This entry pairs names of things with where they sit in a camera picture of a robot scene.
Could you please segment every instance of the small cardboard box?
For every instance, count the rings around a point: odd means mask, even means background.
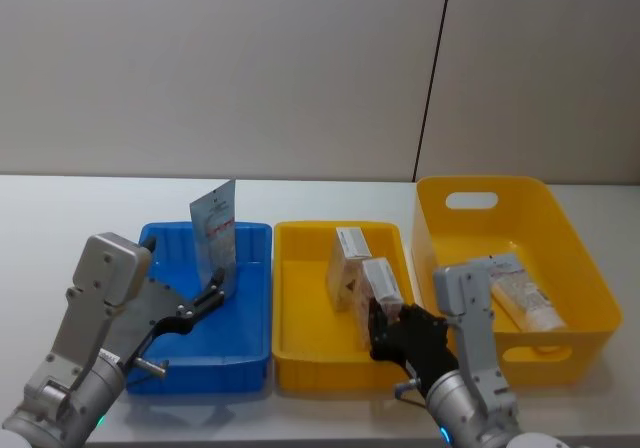
[[[369,302],[375,298],[389,323],[398,319],[404,299],[400,294],[396,277],[386,258],[374,258],[362,262],[361,276],[354,293],[355,315],[360,335],[365,346],[369,346]]]
[[[360,228],[336,228],[327,270],[327,292],[334,310],[344,311],[351,305],[360,263],[368,258],[371,252]]]

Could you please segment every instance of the yellow storage basket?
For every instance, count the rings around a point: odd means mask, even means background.
[[[400,233],[389,223],[286,222],[275,227],[273,356],[278,384],[290,392],[385,390],[406,380],[392,363],[374,362],[353,312],[335,312],[325,276],[339,226],[362,229],[374,257],[389,260],[407,303],[411,282]]]
[[[437,266],[515,252],[567,328],[523,333],[494,300],[501,368],[513,385],[579,380],[622,315],[545,184],[526,177],[434,177],[420,180],[417,191],[412,255],[426,308],[438,312]],[[487,194],[495,197],[494,206],[455,207],[456,197],[484,203]]]

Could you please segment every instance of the white table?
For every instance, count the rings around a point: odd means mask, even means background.
[[[0,317],[0,414],[8,414],[21,399],[23,384],[51,346],[66,306],[64,289],[86,238],[115,231],[135,240],[147,222],[186,220],[188,203],[219,183],[0,176],[5,307]],[[239,181],[237,218],[272,225],[302,219],[392,222],[400,228],[412,268],[408,246],[414,190],[411,183]],[[521,424],[592,447],[638,446],[640,321],[634,309],[640,307],[640,187],[554,186],[553,192],[627,316],[579,385],[518,392]],[[89,445],[239,442],[442,446],[435,424],[415,407],[388,399],[291,398],[273,386],[254,396],[123,395]]]

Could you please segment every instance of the printed label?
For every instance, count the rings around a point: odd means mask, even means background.
[[[386,299],[402,299],[398,284],[386,258],[367,260],[362,265],[376,300],[381,302]]]
[[[120,357],[118,355],[114,355],[110,351],[105,350],[104,348],[100,348],[99,353],[100,358],[111,362],[112,364],[117,364],[120,361]]]
[[[370,257],[371,252],[360,228],[336,228],[345,258]]]

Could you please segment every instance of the blue tray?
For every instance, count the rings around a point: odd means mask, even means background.
[[[156,236],[148,276],[187,298],[200,291],[191,222],[151,223],[140,240]],[[221,308],[188,335],[157,338],[144,357],[169,360],[164,380],[134,369],[129,393],[238,393],[260,391],[271,355],[271,227],[236,223],[237,288]]]

